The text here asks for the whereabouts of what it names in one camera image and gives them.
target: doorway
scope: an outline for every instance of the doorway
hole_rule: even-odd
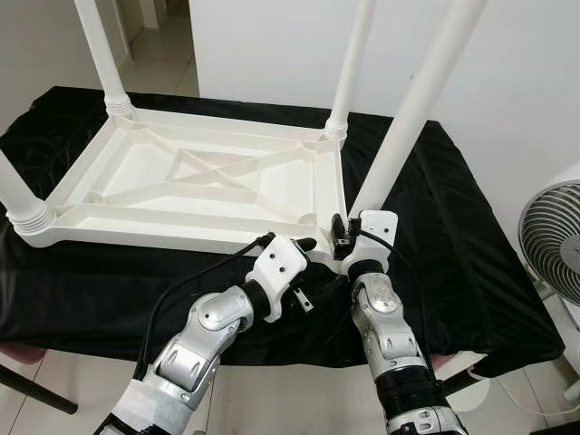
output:
[[[130,47],[128,92],[199,96],[189,0],[116,0]]]

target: white fan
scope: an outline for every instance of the white fan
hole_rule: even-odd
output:
[[[574,324],[575,329],[557,308],[557,300],[548,302],[544,295],[546,308],[565,341],[565,356],[578,371],[580,180],[555,184],[527,203],[519,220],[519,243],[531,269],[530,275],[537,278],[536,289],[540,294],[546,289],[556,292]],[[565,397],[570,401],[580,397],[580,381],[568,388]]]

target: metal bracket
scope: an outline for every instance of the metal bracket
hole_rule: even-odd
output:
[[[302,289],[295,288],[294,294],[296,295],[296,299],[298,299],[298,302],[302,306],[302,309],[305,313],[308,313],[314,308],[312,302],[310,302],[310,300],[306,297]]]
[[[365,274],[353,288],[353,321],[362,336],[373,379],[408,365],[426,366],[389,277]]]
[[[167,344],[143,381],[195,410],[218,369],[219,355],[253,321],[252,305],[241,288],[204,295],[193,304],[185,328]]]

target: wire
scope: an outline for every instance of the wire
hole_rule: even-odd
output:
[[[187,293],[185,295],[180,295],[173,302],[171,302],[170,304],[167,304],[167,306],[165,307],[164,310],[162,310],[162,311],[159,312],[159,315],[157,316],[157,321],[160,322],[161,319],[163,318],[163,316],[165,314],[169,313],[173,308],[175,308],[176,305],[181,304],[186,299],[189,299],[189,298],[192,298],[192,297],[197,299],[197,298],[199,298],[202,295],[203,295],[202,293],[198,293],[198,292],[193,292],[193,293]]]
[[[157,313],[160,310],[163,303],[165,302],[165,300],[169,297],[169,295],[171,295],[173,292],[175,292],[176,290],[178,290],[180,287],[184,286],[185,284],[190,283],[191,281],[206,274],[207,272],[210,272],[218,267],[225,265],[226,263],[229,263],[229,262],[235,260],[236,258],[241,257],[242,255],[246,254],[247,252],[251,251],[254,247],[260,245],[261,242],[263,242],[263,240],[264,239],[262,237],[257,238],[252,243],[250,243],[248,246],[240,249],[239,251],[232,254],[228,258],[215,263],[213,266],[207,267],[206,269],[202,270],[198,274],[188,276],[187,278],[185,278],[185,279],[179,281],[178,283],[170,286],[167,290],[165,290],[165,292],[163,292],[161,294],[161,296],[158,298],[157,302],[153,306],[153,309],[151,310],[149,322],[147,324],[147,330],[143,336],[143,340],[141,341],[141,347],[139,349],[139,356],[137,357],[137,366],[135,367],[135,371],[133,372],[133,379],[142,380],[147,372],[148,359],[149,359],[149,354],[150,354],[150,340],[151,340],[151,336],[153,334],[153,329],[156,326],[156,322],[159,320],[157,317]]]
[[[365,237],[369,238],[370,240],[374,240],[375,242],[380,243],[381,245],[383,245],[384,247],[386,247],[387,249],[392,251],[402,261],[402,263],[407,267],[407,269],[409,269],[409,272],[411,273],[411,277],[414,281],[415,287],[417,287],[417,293],[419,294],[420,329],[421,329],[421,335],[423,336],[423,340],[422,340],[423,341],[423,343],[422,343],[423,356],[425,359],[425,363],[427,363],[427,368],[429,369],[429,373],[430,373],[431,378],[435,379],[435,372],[433,371],[433,366],[431,365],[431,358],[430,358],[430,353],[429,353],[429,344],[427,342],[427,316],[425,314],[425,301],[424,301],[424,297],[423,297],[423,289],[422,289],[421,285],[419,284],[419,279],[417,278],[417,275],[415,275],[415,270],[413,269],[413,266],[411,265],[411,263],[409,262],[407,257],[405,257],[399,249],[397,249],[396,247],[391,245],[389,242],[382,240],[380,237],[377,237],[374,234],[371,234],[371,233],[364,231],[362,229],[359,231],[359,234],[361,236],[365,236]]]
[[[509,391],[508,387],[502,381],[500,381],[499,378],[496,378],[496,381],[498,381],[499,386],[503,389],[504,392],[506,392],[508,398],[514,403],[514,405],[516,405],[520,410],[525,411],[525,412],[529,412],[530,414],[541,415],[543,417],[554,417],[556,415],[572,414],[572,413],[580,410],[580,404],[578,406],[576,406],[575,408],[573,408],[572,410],[560,411],[560,412],[538,412],[538,411],[530,410],[529,408],[526,408],[525,406],[521,405],[514,398],[512,393]]]

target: black cloth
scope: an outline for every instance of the black cloth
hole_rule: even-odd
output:
[[[102,92],[55,87],[0,138],[0,149],[30,188],[46,198],[106,120]],[[135,106],[161,111],[321,128],[329,111],[305,107],[132,94]],[[353,113],[342,152],[349,208],[392,119]],[[563,351],[552,320],[502,233],[459,150],[437,122],[423,130],[383,209],[399,215],[396,245],[425,292],[431,353],[487,353],[476,372],[495,376],[554,359]],[[63,351],[135,359],[151,307],[181,278],[222,255],[135,246],[60,242],[29,247],[0,221],[0,340]],[[195,297],[243,281],[252,259],[240,258],[184,287],[190,295],[164,315],[160,347],[186,319]],[[396,257],[390,275],[406,318],[421,334],[418,293]],[[344,281],[311,265],[301,288],[305,314],[285,295],[284,315],[238,336],[223,363],[364,363]]]

